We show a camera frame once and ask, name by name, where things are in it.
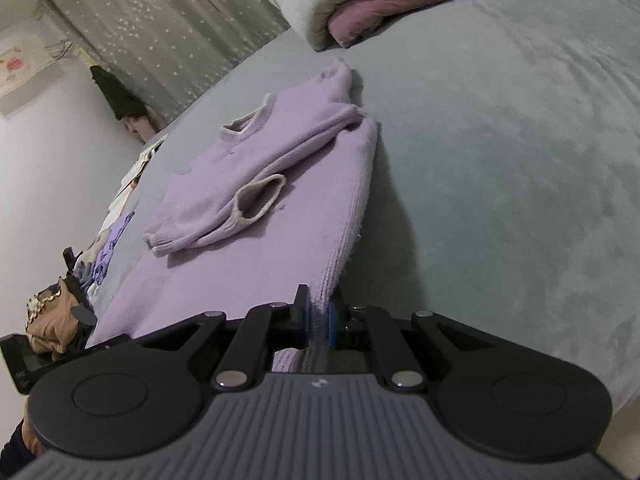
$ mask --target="black fabric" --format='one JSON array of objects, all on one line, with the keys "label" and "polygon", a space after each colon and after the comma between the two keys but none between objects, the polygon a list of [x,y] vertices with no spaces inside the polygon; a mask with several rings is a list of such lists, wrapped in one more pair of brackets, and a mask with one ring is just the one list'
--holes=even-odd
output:
[{"label": "black fabric", "polygon": [[117,120],[123,117],[146,116],[145,104],[127,90],[116,76],[97,65],[91,67],[91,74],[109,102]]},{"label": "black fabric", "polygon": [[20,469],[29,465],[35,460],[32,454],[24,445],[22,440],[22,422],[15,428],[9,442],[4,444],[0,452],[0,480],[15,475]]}]

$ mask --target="lavender sweater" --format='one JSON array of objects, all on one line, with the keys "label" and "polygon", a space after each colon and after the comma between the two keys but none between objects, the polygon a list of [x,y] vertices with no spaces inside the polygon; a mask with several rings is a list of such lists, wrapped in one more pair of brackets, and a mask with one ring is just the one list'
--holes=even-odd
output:
[{"label": "lavender sweater", "polygon": [[[343,62],[335,62],[316,78],[267,98],[253,124],[244,119],[228,128],[244,127],[241,139],[223,129],[217,143],[192,162],[190,173],[174,178],[149,229],[151,246],[157,247],[159,233],[171,248],[174,240],[193,245],[220,238],[168,256],[150,248],[89,344],[121,333],[142,336],[206,310],[237,319],[258,304],[293,301],[298,284],[306,283],[313,335],[302,369],[325,366],[326,305],[358,233],[376,143],[375,122],[349,102],[350,76]],[[247,183],[274,174],[282,179],[265,200],[257,198],[262,219],[242,230],[233,226],[228,202]],[[238,210],[249,209],[241,203]],[[232,227],[221,231],[226,222]],[[291,369],[299,357],[281,352],[274,369]]]},{"label": "lavender sweater", "polygon": [[145,231],[158,255],[208,246],[259,220],[286,183],[282,172],[364,115],[350,104],[351,71],[336,62],[302,85],[224,126],[220,140],[173,175]]}]

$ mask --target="sweater neckline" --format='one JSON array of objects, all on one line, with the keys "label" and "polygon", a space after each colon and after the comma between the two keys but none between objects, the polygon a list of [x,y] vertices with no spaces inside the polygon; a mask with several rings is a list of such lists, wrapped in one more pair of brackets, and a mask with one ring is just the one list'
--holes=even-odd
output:
[{"label": "sweater neckline", "polygon": [[224,124],[220,131],[220,138],[230,144],[237,144],[259,132],[273,112],[276,102],[275,94],[267,94],[262,106],[257,110],[236,119],[231,124]]}]

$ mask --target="logo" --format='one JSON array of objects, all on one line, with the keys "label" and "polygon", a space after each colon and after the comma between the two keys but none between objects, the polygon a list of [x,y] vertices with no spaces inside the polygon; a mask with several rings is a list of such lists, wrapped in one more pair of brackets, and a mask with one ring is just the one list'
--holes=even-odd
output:
[{"label": "logo", "polygon": [[311,382],[311,385],[314,388],[317,388],[319,390],[320,388],[324,388],[325,386],[328,386],[329,381],[327,381],[326,379],[323,379],[322,377],[318,377],[315,381]]}]

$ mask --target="pink blanket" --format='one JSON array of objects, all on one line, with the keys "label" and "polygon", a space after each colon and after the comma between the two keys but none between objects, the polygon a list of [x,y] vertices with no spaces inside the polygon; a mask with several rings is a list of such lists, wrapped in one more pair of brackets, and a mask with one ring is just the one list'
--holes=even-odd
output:
[{"label": "pink blanket", "polygon": [[446,0],[350,0],[333,13],[330,34],[341,46],[351,46],[359,37],[371,34],[387,16],[429,7]]}]

